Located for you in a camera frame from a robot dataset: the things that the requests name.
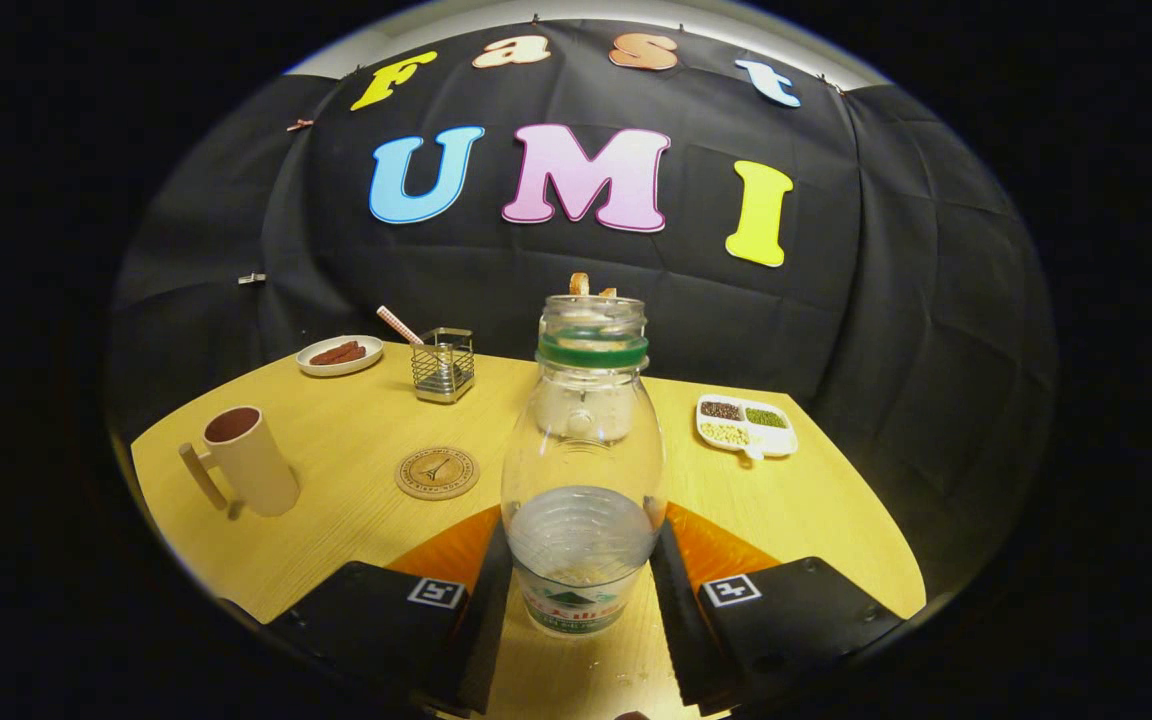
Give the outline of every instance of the yellow letter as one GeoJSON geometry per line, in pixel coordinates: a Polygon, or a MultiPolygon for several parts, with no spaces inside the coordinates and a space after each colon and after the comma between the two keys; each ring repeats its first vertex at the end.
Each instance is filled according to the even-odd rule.
{"type": "Polygon", "coordinates": [[[781,200],[794,190],[794,182],[781,170],[749,160],[736,161],[736,174],[745,181],[745,196],[740,204],[736,233],[727,236],[727,252],[780,268],[785,264],[785,251],[778,242],[781,200]]]}
{"type": "Polygon", "coordinates": [[[392,86],[402,85],[402,83],[408,82],[416,74],[416,65],[430,63],[434,58],[438,58],[438,53],[431,50],[429,53],[408,58],[407,60],[399,60],[394,65],[386,65],[384,68],[376,70],[374,76],[372,76],[374,79],[371,81],[367,91],[362,94],[358,101],[349,106],[349,109],[365,108],[365,106],[372,103],[379,103],[385,97],[394,94],[394,91],[391,90],[392,86]]]}
{"type": "Polygon", "coordinates": [[[535,63],[535,61],[548,58],[550,52],[545,46],[550,40],[539,35],[524,35],[511,37],[508,40],[493,41],[484,47],[486,53],[478,55],[473,60],[475,68],[495,68],[506,63],[535,63]]]}

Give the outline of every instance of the beige mug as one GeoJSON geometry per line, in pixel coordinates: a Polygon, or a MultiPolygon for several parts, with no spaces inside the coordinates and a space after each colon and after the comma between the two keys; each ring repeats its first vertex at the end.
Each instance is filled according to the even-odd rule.
{"type": "Polygon", "coordinates": [[[223,471],[238,500],[256,514],[282,515],[296,505],[301,486],[259,407],[230,407],[217,415],[202,430],[202,441],[207,452],[198,455],[187,442],[180,446],[180,460],[217,510],[223,510],[229,502],[211,480],[211,468],[223,471]]]}

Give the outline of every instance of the bottle label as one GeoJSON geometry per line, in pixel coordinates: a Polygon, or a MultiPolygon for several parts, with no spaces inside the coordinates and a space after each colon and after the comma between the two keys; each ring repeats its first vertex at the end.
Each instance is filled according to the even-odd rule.
{"type": "Polygon", "coordinates": [[[544,628],[571,635],[598,632],[611,626],[626,609],[634,581],[643,569],[626,575],[616,582],[593,588],[571,588],[545,579],[516,564],[526,612],[544,628]]]}

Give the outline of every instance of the orange letter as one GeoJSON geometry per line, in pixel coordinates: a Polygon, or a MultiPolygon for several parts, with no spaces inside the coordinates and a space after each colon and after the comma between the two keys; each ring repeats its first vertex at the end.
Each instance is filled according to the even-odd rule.
{"type": "Polygon", "coordinates": [[[622,68],[668,70],[679,63],[679,56],[669,53],[677,48],[677,43],[668,37],[630,32],[616,38],[616,50],[608,53],[608,58],[622,68]]]}
{"type": "Polygon", "coordinates": [[[422,53],[407,60],[399,60],[394,65],[386,65],[384,68],[376,70],[376,73],[372,73],[374,79],[371,81],[367,91],[362,94],[358,101],[349,106],[349,109],[366,108],[367,105],[379,103],[385,97],[394,94],[394,91],[391,90],[392,86],[402,85],[402,83],[408,82],[416,74],[416,65],[430,63],[434,58],[438,58],[438,53],[431,50],[429,53],[422,53]]]}
{"type": "Polygon", "coordinates": [[[495,68],[507,63],[535,63],[548,58],[550,52],[545,50],[550,40],[540,35],[524,35],[493,41],[492,45],[484,47],[486,53],[473,60],[473,67],[495,68]]]}
{"type": "Polygon", "coordinates": [[[736,232],[727,236],[727,252],[736,258],[751,260],[768,268],[785,264],[781,250],[781,200],[794,190],[794,182],[785,173],[767,165],[736,161],[736,174],[745,181],[745,197],[740,204],[736,232]]]}

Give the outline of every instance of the mug handle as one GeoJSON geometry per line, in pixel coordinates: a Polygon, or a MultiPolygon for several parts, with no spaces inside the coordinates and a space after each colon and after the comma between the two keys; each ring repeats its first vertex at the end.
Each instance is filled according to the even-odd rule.
{"type": "Polygon", "coordinates": [[[220,495],[220,488],[217,488],[217,484],[211,482],[211,475],[207,473],[207,468],[204,465],[204,462],[214,462],[211,460],[210,452],[204,452],[202,456],[198,456],[197,452],[194,450],[192,444],[189,442],[180,445],[179,450],[180,460],[184,461],[184,467],[194,476],[194,482],[198,483],[202,494],[211,501],[211,506],[215,507],[217,510],[223,510],[225,507],[228,507],[229,501],[225,500],[223,495],[220,495]]]}

